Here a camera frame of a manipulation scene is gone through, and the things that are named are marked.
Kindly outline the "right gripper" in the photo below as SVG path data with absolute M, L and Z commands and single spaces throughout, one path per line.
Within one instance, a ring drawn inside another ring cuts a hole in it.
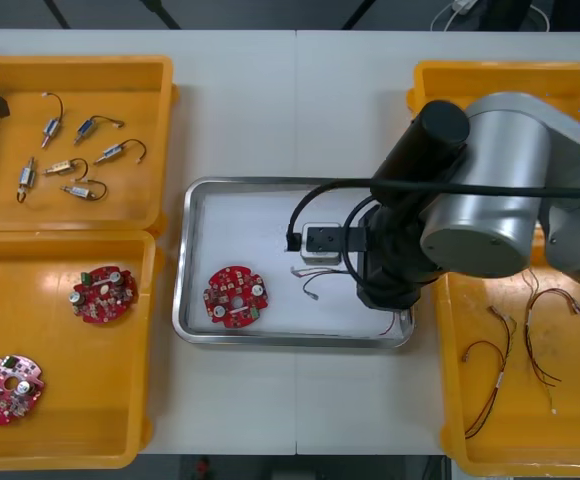
M 447 272 L 420 245 L 424 229 L 420 214 L 430 203 L 423 199 L 395 210 L 375 206 L 361 217 L 368 246 L 357 261 L 362 278 L 357 296 L 366 307 L 408 310 L 420 299 L 423 287 Z

